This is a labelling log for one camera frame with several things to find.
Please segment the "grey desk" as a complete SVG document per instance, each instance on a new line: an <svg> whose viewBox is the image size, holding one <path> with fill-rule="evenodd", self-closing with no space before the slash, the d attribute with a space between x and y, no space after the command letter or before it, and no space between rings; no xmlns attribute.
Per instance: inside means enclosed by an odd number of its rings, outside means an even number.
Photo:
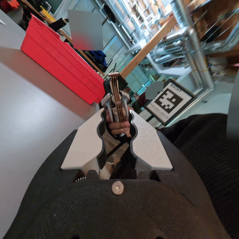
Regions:
<svg viewBox="0 0 239 239"><path fill-rule="evenodd" d="M20 50L26 32L0 19L0 238L11 226L39 167L99 109Z"/></svg>

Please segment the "shiny silver pipe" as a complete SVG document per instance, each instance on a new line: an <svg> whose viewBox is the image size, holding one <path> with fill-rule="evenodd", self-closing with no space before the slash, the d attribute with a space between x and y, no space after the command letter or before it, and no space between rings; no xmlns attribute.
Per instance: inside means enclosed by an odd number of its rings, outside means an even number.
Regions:
<svg viewBox="0 0 239 239"><path fill-rule="evenodd" d="M91 0L91 2L94 4L96 9L100 12L101 16L103 17L103 21L104 21L106 18L106 13L105 13L103 7L105 4L110 7L110 5L108 4L109 1L107 1L107 0ZM113 30L115 35L119 38L119 40L124 45L124 47L126 49L130 49L130 47L132 46L132 43L130 42L128 35L121 29L121 22L118 21L116 16L115 16L115 18L116 18L116 23L111 22L109 19L105 23L107 23L110 26L110 28Z"/></svg>

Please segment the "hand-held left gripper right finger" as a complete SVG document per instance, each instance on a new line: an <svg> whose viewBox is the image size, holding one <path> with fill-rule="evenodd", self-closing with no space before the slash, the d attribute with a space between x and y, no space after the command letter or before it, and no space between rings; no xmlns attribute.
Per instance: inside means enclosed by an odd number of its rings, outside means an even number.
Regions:
<svg viewBox="0 0 239 239"><path fill-rule="evenodd" d="M157 130L133 110L130 110L130 124L130 152L136 159L137 175L141 171L171 171L173 166Z"/></svg>

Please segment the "person's right forearm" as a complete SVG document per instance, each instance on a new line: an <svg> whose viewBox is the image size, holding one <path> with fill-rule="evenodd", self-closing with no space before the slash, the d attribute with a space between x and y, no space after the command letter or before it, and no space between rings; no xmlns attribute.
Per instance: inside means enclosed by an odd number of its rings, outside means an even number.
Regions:
<svg viewBox="0 0 239 239"><path fill-rule="evenodd" d="M227 155L227 114L191 115L158 129L189 160L230 238L239 238L239 172Z"/></svg>

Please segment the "red plastic bin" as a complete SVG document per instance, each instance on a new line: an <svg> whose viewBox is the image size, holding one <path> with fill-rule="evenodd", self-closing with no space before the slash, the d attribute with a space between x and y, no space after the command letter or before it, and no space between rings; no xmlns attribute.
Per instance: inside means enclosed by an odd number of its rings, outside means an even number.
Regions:
<svg viewBox="0 0 239 239"><path fill-rule="evenodd" d="M20 49L88 104L103 99L103 78L59 34L32 14Z"/></svg>

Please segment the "layered wooden model piece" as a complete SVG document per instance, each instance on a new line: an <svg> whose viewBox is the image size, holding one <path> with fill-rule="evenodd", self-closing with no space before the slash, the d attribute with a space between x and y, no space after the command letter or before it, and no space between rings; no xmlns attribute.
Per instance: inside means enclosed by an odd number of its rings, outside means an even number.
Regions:
<svg viewBox="0 0 239 239"><path fill-rule="evenodd" d="M115 104L115 108L118 114L118 120L120 123L124 122L124 114L123 114L123 108L122 108L122 102L121 102L121 94L119 91L118 86L118 77L120 74L118 72L109 73L109 77L111 79L110 81L110 87L112 91L112 99Z"/></svg>

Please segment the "black round disc lamp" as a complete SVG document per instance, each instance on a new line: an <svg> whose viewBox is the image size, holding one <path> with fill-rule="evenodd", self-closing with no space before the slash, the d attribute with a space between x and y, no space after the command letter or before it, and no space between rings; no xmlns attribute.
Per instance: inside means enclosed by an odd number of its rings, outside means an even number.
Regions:
<svg viewBox="0 0 239 239"><path fill-rule="evenodd" d="M104 20L104 22L102 23L102 25L109 19L111 22L116 23L116 18L114 13L112 12L112 10L110 9L110 7L108 5L104 5L104 11L106 13L106 18Z"/></svg>

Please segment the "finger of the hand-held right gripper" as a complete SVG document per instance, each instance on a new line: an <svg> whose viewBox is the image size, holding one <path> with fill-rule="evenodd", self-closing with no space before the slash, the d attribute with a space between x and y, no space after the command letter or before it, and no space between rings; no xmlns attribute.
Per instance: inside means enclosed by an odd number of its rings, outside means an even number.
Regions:
<svg viewBox="0 0 239 239"><path fill-rule="evenodd" d="M111 94L108 93L102 99L102 106L108 109L110 120L113 121L112 108L111 108Z"/></svg>
<svg viewBox="0 0 239 239"><path fill-rule="evenodd" d="M125 93L124 91L121 91L121 104L122 104L122 107L124 109L124 114L125 114L125 117L128 119L129 118L129 110L128 110L128 106L127 106L127 103L129 102L130 100L130 96L129 94Z"/></svg>

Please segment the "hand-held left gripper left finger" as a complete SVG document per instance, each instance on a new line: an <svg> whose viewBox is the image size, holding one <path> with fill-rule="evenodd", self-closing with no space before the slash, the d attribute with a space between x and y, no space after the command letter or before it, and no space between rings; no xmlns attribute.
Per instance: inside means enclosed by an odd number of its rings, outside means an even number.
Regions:
<svg viewBox="0 0 239 239"><path fill-rule="evenodd" d="M106 110L102 108L78 128L61 165L62 170L81 170L85 176L88 171L95 170L100 179L110 178L111 166L105 166L105 120Z"/></svg>

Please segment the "wooden post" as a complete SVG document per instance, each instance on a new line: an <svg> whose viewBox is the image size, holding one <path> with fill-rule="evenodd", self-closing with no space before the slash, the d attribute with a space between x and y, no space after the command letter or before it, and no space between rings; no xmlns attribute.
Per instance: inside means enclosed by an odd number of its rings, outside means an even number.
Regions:
<svg viewBox="0 0 239 239"><path fill-rule="evenodd" d="M152 39L142 48L142 50L127 64L121 71L120 75L125 79L133 69L146 57L148 53L172 30L177 24L174 16L172 16L162 28L152 37Z"/></svg>

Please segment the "silver ventilation duct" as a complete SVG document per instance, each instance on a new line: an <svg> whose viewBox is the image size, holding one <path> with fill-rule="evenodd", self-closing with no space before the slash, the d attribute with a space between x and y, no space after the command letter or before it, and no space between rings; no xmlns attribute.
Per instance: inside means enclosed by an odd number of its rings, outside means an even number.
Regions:
<svg viewBox="0 0 239 239"><path fill-rule="evenodd" d="M174 0L171 3L174 17L180 27L183 39L183 49L186 60L192 70L192 76L198 88L213 89L214 83L201 51L198 33L193 27L192 19L183 0Z"/></svg>

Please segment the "person's right hand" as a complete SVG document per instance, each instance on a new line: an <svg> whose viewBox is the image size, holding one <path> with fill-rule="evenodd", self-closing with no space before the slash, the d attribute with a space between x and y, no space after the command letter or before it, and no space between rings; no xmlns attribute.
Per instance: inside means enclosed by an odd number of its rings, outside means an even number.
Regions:
<svg viewBox="0 0 239 239"><path fill-rule="evenodd" d="M106 112L106 123L109 125L109 129L112 135L125 134L127 137L131 137L130 123L126 119L124 122L111 122L109 112Z"/></svg>

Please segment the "blue jacket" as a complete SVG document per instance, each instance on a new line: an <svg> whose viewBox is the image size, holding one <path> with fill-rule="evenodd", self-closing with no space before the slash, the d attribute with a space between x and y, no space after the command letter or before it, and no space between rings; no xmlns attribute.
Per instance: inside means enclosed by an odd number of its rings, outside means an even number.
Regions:
<svg viewBox="0 0 239 239"><path fill-rule="evenodd" d="M97 50L97 51L89 51L90 54L93 56L97 64L102 65L107 69L107 63L106 63L106 54L103 51Z"/></svg>

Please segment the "yellow object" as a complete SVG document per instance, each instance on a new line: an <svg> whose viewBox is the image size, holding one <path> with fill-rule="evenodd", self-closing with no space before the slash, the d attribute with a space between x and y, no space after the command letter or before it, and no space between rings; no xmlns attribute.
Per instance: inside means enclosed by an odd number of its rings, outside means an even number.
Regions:
<svg viewBox="0 0 239 239"><path fill-rule="evenodd" d="M42 6L40 6L40 8L41 8L40 14L48 23L56 21Z"/></svg>

